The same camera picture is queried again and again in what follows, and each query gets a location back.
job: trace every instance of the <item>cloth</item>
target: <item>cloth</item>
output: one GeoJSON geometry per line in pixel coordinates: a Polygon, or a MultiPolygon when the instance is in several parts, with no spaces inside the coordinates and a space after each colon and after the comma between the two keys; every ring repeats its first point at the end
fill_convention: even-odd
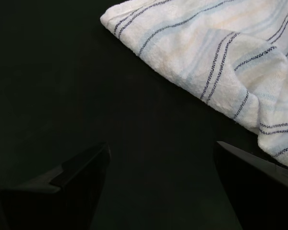
{"type": "Polygon", "coordinates": [[[101,22],[288,166],[288,0],[131,0],[101,22]]]}

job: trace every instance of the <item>dark table surface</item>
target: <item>dark table surface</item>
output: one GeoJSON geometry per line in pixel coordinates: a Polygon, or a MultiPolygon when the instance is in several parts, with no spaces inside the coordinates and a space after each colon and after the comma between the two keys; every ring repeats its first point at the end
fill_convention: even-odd
{"type": "Polygon", "coordinates": [[[0,185],[99,141],[112,162],[96,230],[241,229],[213,163],[257,136],[143,63],[100,23],[120,0],[0,0],[0,185]]]}

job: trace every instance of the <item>terry cloth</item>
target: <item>terry cloth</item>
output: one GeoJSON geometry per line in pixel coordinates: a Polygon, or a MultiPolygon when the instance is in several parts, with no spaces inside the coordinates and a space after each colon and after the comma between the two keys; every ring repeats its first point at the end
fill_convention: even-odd
{"type": "Polygon", "coordinates": [[[131,0],[101,22],[288,166],[288,0],[131,0]]]}

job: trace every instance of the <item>black plastic part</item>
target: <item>black plastic part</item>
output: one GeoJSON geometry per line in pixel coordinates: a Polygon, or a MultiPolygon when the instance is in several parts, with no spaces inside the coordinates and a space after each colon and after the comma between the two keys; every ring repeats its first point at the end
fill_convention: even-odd
{"type": "Polygon", "coordinates": [[[0,189],[0,230],[87,230],[109,162],[109,148],[100,144],[22,186],[0,189]]]}
{"type": "Polygon", "coordinates": [[[215,144],[214,159],[244,230],[288,229],[288,169],[224,142],[215,144]]]}

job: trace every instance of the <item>striped towel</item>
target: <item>striped towel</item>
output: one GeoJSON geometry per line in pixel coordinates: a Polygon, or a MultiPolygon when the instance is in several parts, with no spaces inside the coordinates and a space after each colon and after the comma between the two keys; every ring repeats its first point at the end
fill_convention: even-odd
{"type": "Polygon", "coordinates": [[[131,0],[101,22],[288,166],[288,0],[131,0]]]}

